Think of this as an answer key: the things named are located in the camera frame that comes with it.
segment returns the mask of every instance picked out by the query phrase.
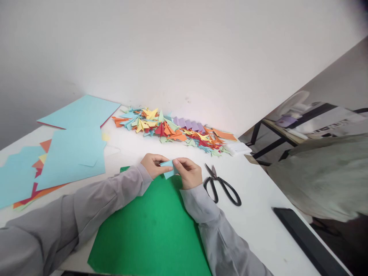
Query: purple object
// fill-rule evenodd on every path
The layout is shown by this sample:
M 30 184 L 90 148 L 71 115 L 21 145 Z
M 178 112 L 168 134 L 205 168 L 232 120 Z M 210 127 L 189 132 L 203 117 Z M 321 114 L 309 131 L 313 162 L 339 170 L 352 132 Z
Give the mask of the purple object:
M 198 131 L 199 128 L 198 128 L 198 125 L 195 121 L 192 122 L 192 131 Z
M 185 121 L 185 127 L 187 128 L 187 130 L 189 130 L 190 128 L 192 128 L 192 124 L 189 120 Z
M 184 118 L 179 119 L 179 127 L 181 127 L 181 128 L 185 127 Z
M 202 126 L 201 123 L 197 123 L 197 126 L 198 126 L 198 130 L 199 130 L 200 133 L 204 133 L 205 132 L 205 130 L 204 130 L 204 128 L 203 128 L 203 126 Z
M 278 119 L 275 124 L 279 127 L 286 128 L 292 123 L 297 121 L 296 118 L 291 117 L 290 115 L 283 115 L 280 119 Z
M 179 125 L 179 120 L 177 119 L 177 117 L 174 118 L 173 122 L 174 122 L 175 125 Z

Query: gray shirt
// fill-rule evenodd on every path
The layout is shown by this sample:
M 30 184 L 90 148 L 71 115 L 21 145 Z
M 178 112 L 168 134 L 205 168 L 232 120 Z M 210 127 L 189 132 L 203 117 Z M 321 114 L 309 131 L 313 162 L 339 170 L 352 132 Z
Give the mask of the gray shirt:
M 0 229 L 0 274 L 51 274 L 105 219 L 142 196 L 151 182 L 139 164 L 9 221 Z M 235 233 L 203 185 L 181 190 L 181 195 L 186 210 L 198 223 L 213 276 L 272 275 Z

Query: scissor blade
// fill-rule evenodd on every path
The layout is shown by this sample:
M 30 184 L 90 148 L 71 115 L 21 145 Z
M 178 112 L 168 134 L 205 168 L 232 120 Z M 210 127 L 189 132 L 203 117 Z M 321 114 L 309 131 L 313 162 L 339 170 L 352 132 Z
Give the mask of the scissor blade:
M 204 163 L 204 165 L 206 166 L 206 169 L 207 169 L 207 171 L 209 172 L 209 174 L 213 177 L 213 176 L 214 176 L 213 171 L 211 171 L 211 169 L 207 166 L 207 164 L 206 164 L 206 163 Z
M 217 177 L 217 174 L 216 174 L 216 170 L 215 170 L 215 166 L 214 165 L 212 165 L 212 172 L 214 173 L 214 176 L 216 178 Z

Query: white table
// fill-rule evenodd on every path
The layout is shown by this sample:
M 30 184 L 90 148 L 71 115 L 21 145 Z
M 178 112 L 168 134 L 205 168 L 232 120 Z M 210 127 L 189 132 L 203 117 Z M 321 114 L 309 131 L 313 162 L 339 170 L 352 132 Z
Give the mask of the white table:
M 118 116 L 121 112 L 118 110 L 115 114 Z M 0 151 L 0 166 L 3 166 L 9 155 L 18 153 L 22 147 L 36 146 L 42 141 L 51 139 L 55 130 L 53 127 L 41 126 L 4 148 Z M 242 201 L 240 207 L 233 205 L 221 188 L 217 189 L 219 197 L 217 205 L 224 211 L 236 232 L 249 243 L 251 250 L 275 276 L 319 275 L 271 208 L 291 208 L 299 215 L 298 211 L 261 166 L 249 163 L 243 155 L 231 157 L 223 154 L 222 157 L 211 157 L 203 150 L 186 147 L 185 142 L 161 144 L 156 136 L 143 137 L 142 133 L 136 134 L 135 131 L 128 131 L 125 128 L 116 128 L 112 119 L 104 124 L 102 131 L 111 137 L 105 148 L 105 174 L 70 183 L 36 200 L 22 212 L 14 211 L 12 206 L 1 209 L 0 227 L 8 220 L 42 207 L 63 194 L 74 193 L 85 185 L 113 176 L 119 172 L 120 167 L 138 163 L 146 153 L 161 154 L 169 159 L 187 157 L 202 167 L 203 179 L 208 176 L 204 163 L 214 165 L 217 174 L 236 189 Z M 325 245 L 314 230 L 307 223 L 306 225 Z M 60 269 L 93 272 L 87 264 L 87 259 L 94 239 L 95 236 L 81 250 L 70 255 Z

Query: hand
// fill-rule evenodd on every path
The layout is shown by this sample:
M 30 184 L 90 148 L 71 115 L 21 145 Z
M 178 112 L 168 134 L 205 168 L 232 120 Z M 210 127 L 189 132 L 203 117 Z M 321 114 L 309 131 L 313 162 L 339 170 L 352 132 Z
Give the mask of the hand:
M 158 166 L 159 163 L 167 162 L 167 161 L 169 161 L 169 159 L 167 159 L 166 157 L 163 157 L 162 155 L 147 153 L 143 157 L 141 164 L 146 168 L 151 178 L 155 179 L 160 174 L 167 173 L 174 169 L 173 167 Z
M 202 169 L 188 158 L 176 158 L 174 166 L 183 181 L 183 190 L 189 190 L 202 184 Z

